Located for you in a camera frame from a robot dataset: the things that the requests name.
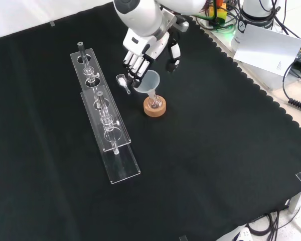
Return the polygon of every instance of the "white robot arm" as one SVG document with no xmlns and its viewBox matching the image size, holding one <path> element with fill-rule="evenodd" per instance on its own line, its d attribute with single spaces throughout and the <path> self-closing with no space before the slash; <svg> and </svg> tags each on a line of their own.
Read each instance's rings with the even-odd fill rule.
<svg viewBox="0 0 301 241">
<path fill-rule="evenodd" d="M 124 65 L 138 87 L 150 64 L 161 54 L 167 45 L 168 30 L 174 25 L 185 32 L 189 24 L 181 16 L 171 11 L 193 15 L 198 13 L 206 0 L 114 0 L 115 9 L 121 20 L 129 27 L 123 45 L 128 50 Z M 177 67 L 181 55 L 176 41 L 171 46 L 172 64 Z"/>
</svg>

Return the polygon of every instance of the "robot finger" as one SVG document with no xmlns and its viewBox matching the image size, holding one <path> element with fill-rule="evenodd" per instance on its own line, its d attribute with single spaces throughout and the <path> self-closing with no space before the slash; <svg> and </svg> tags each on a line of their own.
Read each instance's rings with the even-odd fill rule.
<svg viewBox="0 0 301 241">
<path fill-rule="evenodd" d="M 148 70 L 148 67 L 150 65 L 150 62 L 145 60 L 142 64 L 142 66 L 139 68 L 137 77 L 142 79 L 142 77 L 145 75 L 145 72 Z"/>
<path fill-rule="evenodd" d="M 125 66 L 128 66 L 128 64 L 129 64 L 129 62 L 130 62 L 132 56 L 133 56 L 133 53 L 130 52 L 130 51 L 126 54 L 126 57 L 125 57 L 125 59 L 124 59 L 124 65 L 125 65 Z"/>
<path fill-rule="evenodd" d="M 136 61 L 136 63 L 134 64 L 134 66 L 132 67 L 131 71 L 133 73 L 136 73 L 138 71 L 138 69 L 140 68 L 141 64 L 143 63 L 144 58 L 143 57 L 139 57 Z"/>
<path fill-rule="evenodd" d="M 131 60 L 130 60 L 130 62 L 129 62 L 128 67 L 132 68 L 134 66 L 134 64 L 136 63 L 137 59 L 138 59 L 138 56 L 137 55 L 133 55 L 132 58 L 131 58 Z"/>
</svg>

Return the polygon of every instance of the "acrylic test tube rack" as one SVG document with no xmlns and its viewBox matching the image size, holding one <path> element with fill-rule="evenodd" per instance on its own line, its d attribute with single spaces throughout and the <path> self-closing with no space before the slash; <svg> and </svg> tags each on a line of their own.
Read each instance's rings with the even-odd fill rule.
<svg viewBox="0 0 301 241">
<path fill-rule="evenodd" d="M 110 183 L 140 174 L 129 146 L 128 132 L 120 117 L 94 51 L 78 43 L 79 52 L 70 55 L 82 92 L 81 96 L 94 131 Z"/>
</svg>

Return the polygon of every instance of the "black tablecloth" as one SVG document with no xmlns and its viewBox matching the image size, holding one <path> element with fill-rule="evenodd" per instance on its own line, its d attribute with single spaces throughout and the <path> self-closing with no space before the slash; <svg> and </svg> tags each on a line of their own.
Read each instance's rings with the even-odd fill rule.
<svg viewBox="0 0 301 241">
<path fill-rule="evenodd" d="M 191 23 L 153 64 L 161 118 L 127 96 L 112 4 L 0 38 L 0 240 L 215 240 L 301 191 L 301 129 Z M 70 54 L 93 48 L 141 175 L 111 185 Z"/>
</svg>

